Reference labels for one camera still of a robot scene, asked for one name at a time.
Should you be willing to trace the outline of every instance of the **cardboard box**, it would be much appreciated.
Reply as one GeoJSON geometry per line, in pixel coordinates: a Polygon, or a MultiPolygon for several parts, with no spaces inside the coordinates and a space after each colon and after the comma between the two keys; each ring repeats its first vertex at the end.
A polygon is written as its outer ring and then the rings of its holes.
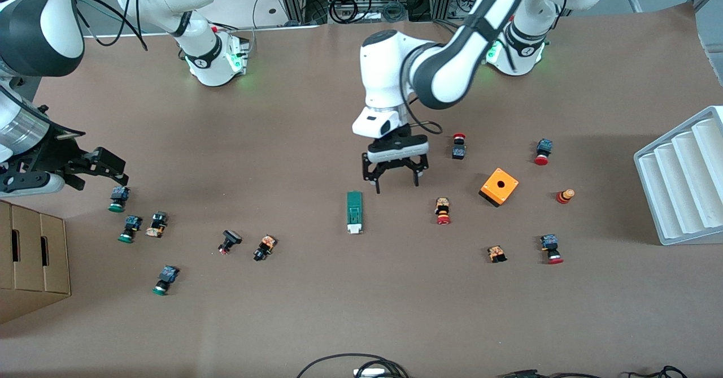
{"type": "Polygon", "coordinates": [[[68,297],[63,219],[0,201],[0,324],[68,297]]]}

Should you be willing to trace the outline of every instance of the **green pcb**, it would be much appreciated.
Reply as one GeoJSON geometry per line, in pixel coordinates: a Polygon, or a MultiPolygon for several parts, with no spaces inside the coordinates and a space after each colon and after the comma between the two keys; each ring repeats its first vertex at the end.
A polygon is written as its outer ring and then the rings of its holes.
{"type": "Polygon", "coordinates": [[[346,193],[346,230],[350,234],[362,232],[362,193],[361,191],[349,191],[346,193]]]}

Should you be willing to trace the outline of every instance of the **green led light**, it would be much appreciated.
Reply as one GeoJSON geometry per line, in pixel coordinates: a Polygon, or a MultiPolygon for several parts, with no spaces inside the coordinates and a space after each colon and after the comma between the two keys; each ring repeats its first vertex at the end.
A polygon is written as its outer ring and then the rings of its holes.
{"type": "Polygon", "coordinates": [[[502,48],[502,44],[499,41],[495,41],[493,47],[487,52],[487,61],[490,63],[496,62],[499,57],[499,49],[502,48]]]}

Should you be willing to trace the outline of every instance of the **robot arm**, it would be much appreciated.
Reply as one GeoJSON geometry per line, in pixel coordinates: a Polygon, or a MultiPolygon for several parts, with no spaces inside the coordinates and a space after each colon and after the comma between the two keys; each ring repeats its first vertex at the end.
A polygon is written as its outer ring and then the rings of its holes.
{"type": "Polygon", "coordinates": [[[545,37],[563,8],[588,10],[599,1],[522,0],[515,19],[499,35],[500,44],[488,54],[487,61],[507,75],[527,74],[540,60],[545,37]]]}
{"type": "MultiPolygon", "coordinates": [[[[250,43],[215,32],[197,9],[214,0],[138,0],[140,19],[176,39],[186,54],[191,74],[205,85],[224,85],[246,72],[250,43]]],[[[134,0],[118,0],[128,15],[136,15],[134,0]]]]}
{"type": "Polygon", "coordinates": [[[0,2],[0,76],[63,76],[84,48],[75,0],[0,2]]]}
{"type": "Polygon", "coordinates": [[[46,116],[10,88],[16,76],[63,76],[80,64],[84,43],[75,0],[0,0],[0,198],[82,190],[79,174],[125,185],[125,162],[103,148],[80,149],[82,135],[46,116]]]}
{"type": "Polygon", "coordinates": [[[477,0],[452,39],[442,46],[398,31],[383,31],[361,46],[361,81],[367,106],[352,131],[382,138],[408,124],[405,102],[411,93],[429,108],[458,103],[485,53],[522,0],[477,0]]]}
{"type": "Polygon", "coordinates": [[[477,67],[493,46],[504,49],[503,57],[490,61],[494,66],[509,74],[525,74],[534,67],[545,35],[562,8],[587,9],[598,1],[476,0],[462,26],[443,46],[398,31],[367,38],[359,57],[366,107],[352,125],[354,133],[374,138],[362,155],[364,179],[376,185],[379,193],[382,173],[405,166],[414,172],[414,184],[419,184],[419,175],[427,168],[429,143],[424,135],[411,135],[407,102],[411,93],[429,108],[452,107],[467,95],[477,67]],[[514,21],[508,22],[515,12],[514,21]],[[414,156],[420,156],[419,163],[411,160],[414,156]],[[371,164],[376,164],[373,171],[371,164]]]}

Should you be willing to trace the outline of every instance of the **handle hole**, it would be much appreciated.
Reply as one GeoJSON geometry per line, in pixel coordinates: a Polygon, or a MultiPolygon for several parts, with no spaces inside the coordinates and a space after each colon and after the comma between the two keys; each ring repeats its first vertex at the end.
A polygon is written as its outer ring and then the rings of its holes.
{"type": "Polygon", "coordinates": [[[20,262],[20,231],[12,231],[12,261],[20,262]]]}
{"type": "Polygon", "coordinates": [[[47,267],[47,237],[41,237],[41,250],[43,250],[43,266],[47,267]]]}

